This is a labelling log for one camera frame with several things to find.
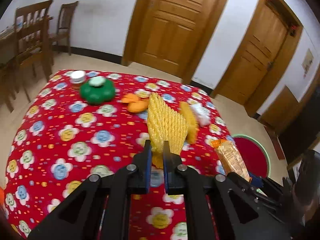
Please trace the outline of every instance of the chair backrest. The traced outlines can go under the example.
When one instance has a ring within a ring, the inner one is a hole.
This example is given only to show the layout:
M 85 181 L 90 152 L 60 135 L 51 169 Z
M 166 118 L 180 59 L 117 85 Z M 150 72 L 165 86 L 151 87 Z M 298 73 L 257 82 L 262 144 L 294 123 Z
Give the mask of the chair backrest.
M 48 39 L 47 15 L 53 0 L 16 9 L 14 18 L 15 56 L 22 57 L 41 47 Z
M 57 34 L 61 29 L 70 31 L 72 18 L 76 10 L 76 7 L 78 6 L 78 3 L 79 1 L 61 5 L 59 18 L 58 18 Z

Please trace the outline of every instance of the red tablecloth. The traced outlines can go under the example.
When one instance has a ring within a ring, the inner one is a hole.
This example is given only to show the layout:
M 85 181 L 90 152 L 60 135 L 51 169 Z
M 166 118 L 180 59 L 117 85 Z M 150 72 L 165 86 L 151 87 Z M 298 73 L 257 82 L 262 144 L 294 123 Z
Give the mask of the red tablecloth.
M 23 237 L 90 174 L 113 174 L 142 151 L 147 112 L 129 113 L 120 101 L 126 93 L 147 97 L 157 92 L 175 110 L 179 101 L 201 103 L 212 124 L 200 128 L 196 144 L 185 143 L 181 158 L 201 174 L 223 172 L 210 143 L 230 135 L 204 91 L 156 78 L 87 71 L 88 77 L 112 79 L 116 87 L 111 102 L 90 106 L 71 88 L 71 73 L 62 70 L 51 78 L 11 146 L 4 210 Z M 187 239 L 183 196 L 165 194 L 163 182 L 163 171 L 152 167 L 150 193 L 132 196 L 130 239 Z

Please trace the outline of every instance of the yellow sponge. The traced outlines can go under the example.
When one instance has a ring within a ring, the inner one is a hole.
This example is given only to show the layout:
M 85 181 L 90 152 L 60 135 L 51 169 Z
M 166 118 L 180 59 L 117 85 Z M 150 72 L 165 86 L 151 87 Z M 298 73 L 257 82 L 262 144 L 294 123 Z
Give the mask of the yellow sponge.
M 198 121 L 193 114 L 189 104 L 187 102 L 180 102 L 180 114 L 186 119 L 189 124 L 187 142 L 190 144 L 195 144 L 198 135 Z
M 164 141 L 169 141 L 172 153 L 180 155 L 188 133 L 188 123 L 157 93 L 152 93 L 149 98 L 147 124 L 152 147 L 152 163 L 158 169 L 163 169 Z

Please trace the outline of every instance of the door handle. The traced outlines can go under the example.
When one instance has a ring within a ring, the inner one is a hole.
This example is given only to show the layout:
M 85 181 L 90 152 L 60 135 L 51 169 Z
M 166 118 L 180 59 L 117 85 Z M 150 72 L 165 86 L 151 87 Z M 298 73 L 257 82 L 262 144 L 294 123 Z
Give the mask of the door handle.
M 273 61 L 270 61 L 267 66 L 267 71 L 270 71 L 273 67 Z

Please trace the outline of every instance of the white jar lid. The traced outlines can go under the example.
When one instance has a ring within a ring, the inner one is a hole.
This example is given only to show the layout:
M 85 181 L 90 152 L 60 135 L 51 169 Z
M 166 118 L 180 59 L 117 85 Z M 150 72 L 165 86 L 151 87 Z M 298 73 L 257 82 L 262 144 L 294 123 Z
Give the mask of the white jar lid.
M 85 71 L 83 70 L 76 70 L 73 71 L 70 75 L 70 82 L 73 84 L 79 84 L 84 82 L 85 80 Z

